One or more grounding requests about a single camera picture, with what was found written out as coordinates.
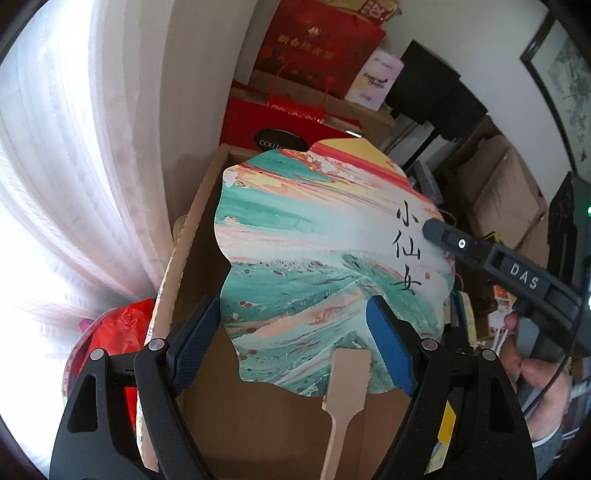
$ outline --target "framed painting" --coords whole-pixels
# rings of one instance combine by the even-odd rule
[[[575,174],[591,181],[591,69],[552,14],[521,55],[550,108]]]

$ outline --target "finger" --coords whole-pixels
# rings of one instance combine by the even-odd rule
[[[544,388],[552,379],[557,366],[537,359],[524,359],[521,372],[527,383],[533,387]],[[564,414],[569,400],[570,377],[563,371],[552,387],[546,392],[534,410],[527,424],[533,441],[541,440],[552,433]]]
[[[499,359],[509,379],[515,380],[521,374],[521,356],[515,347],[513,336],[507,337],[503,343],[499,352]]]
[[[517,315],[517,312],[508,313],[507,315],[505,315],[505,328],[510,331],[515,330],[517,328],[518,320],[519,317]]]

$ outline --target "wall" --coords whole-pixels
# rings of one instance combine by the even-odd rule
[[[540,91],[519,60],[547,9],[539,0],[403,0],[384,29],[402,55],[415,39],[461,75],[516,146],[549,201],[570,169]]]

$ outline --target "red plastic bag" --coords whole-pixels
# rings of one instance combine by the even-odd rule
[[[155,302],[152,299],[142,300],[109,313],[92,334],[86,358],[95,348],[103,348],[109,355],[140,350],[144,346],[154,305]],[[129,418],[134,430],[137,396],[137,388],[125,387]]]

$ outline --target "sheer curtain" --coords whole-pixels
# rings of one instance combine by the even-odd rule
[[[156,294],[255,5],[49,0],[0,65],[0,414],[45,474],[79,322]]]

